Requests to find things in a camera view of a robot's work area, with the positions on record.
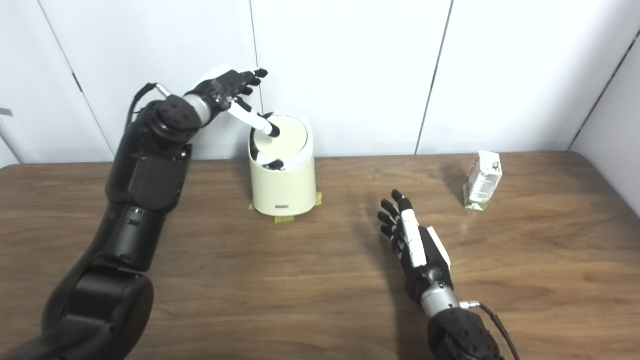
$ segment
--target wooden table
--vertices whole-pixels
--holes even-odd
[[[283,224],[248,209],[245,161],[194,163],[129,359],[429,359],[425,316],[378,234],[393,188],[438,231],[458,297],[497,312],[522,359],[637,358],[638,217],[571,152],[504,154],[487,211],[465,210],[472,158],[318,159],[324,204]],[[0,172],[0,353],[38,334],[45,301],[102,218],[109,168]]]

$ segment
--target robotic arm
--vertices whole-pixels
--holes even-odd
[[[432,227],[418,224],[411,201],[399,191],[392,192],[397,206],[382,200],[378,219],[380,231],[391,241],[406,275],[409,296],[422,305],[429,318],[428,343],[437,360],[498,360],[500,349],[472,307],[486,311],[505,337],[516,360],[518,353],[509,334],[486,306],[477,301],[458,301],[449,269],[451,260]]]
[[[88,250],[54,290],[42,316],[42,335],[2,360],[124,359],[147,326],[154,299],[147,272],[164,220],[178,204],[191,161],[189,141],[229,111],[258,131],[279,129],[252,111],[250,95],[262,69],[217,68],[184,97],[148,84],[134,98],[124,137],[106,185],[109,204]],[[137,102],[158,88],[132,121]]]

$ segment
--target cable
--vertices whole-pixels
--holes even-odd
[[[520,356],[518,355],[518,351],[516,350],[516,347],[513,344],[513,341],[511,341],[511,338],[509,337],[509,333],[507,332],[507,329],[504,328],[504,325],[502,324],[502,321],[500,321],[500,318],[498,317],[498,315],[494,314],[491,310],[489,310],[488,307],[486,307],[482,303],[479,303],[479,307],[482,310],[484,310],[485,313],[487,313],[487,315],[489,315],[489,317],[491,318],[491,320],[493,321],[495,326],[498,328],[498,330],[502,334],[502,337],[507,341],[507,345],[509,345],[509,348],[511,349],[511,353],[513,354],[513,358],[515,360],[520,360]]]
[[[131,106],[129,107],[129,112],[127,114],[127,122],[125,123],[125,126],[124,126],[125,131],[127,131],[127,128],[133,122],[133,112],[135,111],[136,105],[138,105],[138,102],[140,102],[140,100],[145,95],[147,95],[151,90],[155,89],[157,85],[158,85],[157,83],[148,83],[142,89],[140,89],[140,91],[133,97],[133,101],[131,102]]]

